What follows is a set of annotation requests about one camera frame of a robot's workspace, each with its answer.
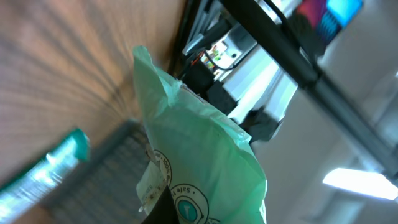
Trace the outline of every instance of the metal bar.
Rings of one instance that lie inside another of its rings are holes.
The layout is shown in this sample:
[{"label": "metal bar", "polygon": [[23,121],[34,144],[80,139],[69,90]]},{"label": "metal bar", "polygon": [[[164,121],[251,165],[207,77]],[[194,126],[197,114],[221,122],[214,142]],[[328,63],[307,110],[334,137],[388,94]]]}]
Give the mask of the metal bar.
[{"label": "metal bar", "polygon": [[373,130],[317,65],[313,67],[306,61],[259,5],[253,0],[222,3],[299,87],[384,166],[387,177],[396,180],[398,159],[393,156],[392,146]]}]

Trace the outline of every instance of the white ceiling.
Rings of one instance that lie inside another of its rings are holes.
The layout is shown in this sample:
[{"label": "white ceiling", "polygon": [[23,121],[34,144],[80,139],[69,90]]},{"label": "white ceiling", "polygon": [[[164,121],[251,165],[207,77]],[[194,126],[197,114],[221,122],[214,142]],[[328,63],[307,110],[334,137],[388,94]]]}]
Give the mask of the white ceiling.
[{"label": "white ceiling", "polygon": [[[396,9],[398,1],[364,0],[364,8],[331,43],[322,60],[332,79],[375,121],[398,89]],[[322,185],[322,178],[354,158],[352,145],[341,137],[340,130],[317,106],[301,92],[295,94],[278,135],[270,142],[253,145],[269,181],[268,224],[321,223],[317,215],[329,207],[330,196],[335,195]],[[355,224],[368,220],[363,213],[372,213],[375,203],[385,205],[366,198],[363,203]],[[389,211],[397,209],[395,203],[385,206],[393,206]]]}]

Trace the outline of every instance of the black metal pole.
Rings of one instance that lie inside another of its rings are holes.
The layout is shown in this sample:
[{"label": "black metal pole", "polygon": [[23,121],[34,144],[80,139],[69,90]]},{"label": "black metal pole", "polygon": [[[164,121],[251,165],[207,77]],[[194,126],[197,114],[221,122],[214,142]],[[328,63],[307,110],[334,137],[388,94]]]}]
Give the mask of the black metal pole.
[{"label": "black metal pole", "polygon": [[254,0],[223,0],[222,3],[299,87],[384,166],[384,173],[395,181],[398,158],[392,146],[373,130],[324,72],[301,55],[261,7]]}]

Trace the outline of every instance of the bright light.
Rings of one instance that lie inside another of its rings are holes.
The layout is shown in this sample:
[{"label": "bright light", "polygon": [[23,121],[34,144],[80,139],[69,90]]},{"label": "bright light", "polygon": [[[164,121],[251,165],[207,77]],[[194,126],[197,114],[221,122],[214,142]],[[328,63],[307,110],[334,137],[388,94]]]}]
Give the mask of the bright light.
[{"label": "bright light", "polygon": [[383,175],[373,172],[337,168],[326,175],[323,183],[389,200],[398,197],[398,188]]}]

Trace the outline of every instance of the wooden surface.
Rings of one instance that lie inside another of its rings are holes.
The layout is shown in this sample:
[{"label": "wooden surface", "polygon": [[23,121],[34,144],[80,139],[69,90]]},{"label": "wooden surface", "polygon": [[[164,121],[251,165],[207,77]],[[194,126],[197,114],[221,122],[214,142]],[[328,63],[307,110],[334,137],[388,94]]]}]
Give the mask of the wooden surface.
[{"label": "wooden surface", "polygon": [[185,0],[0,1],[0,184],[79,127],[138,117],[131,49],[167,68]]}]

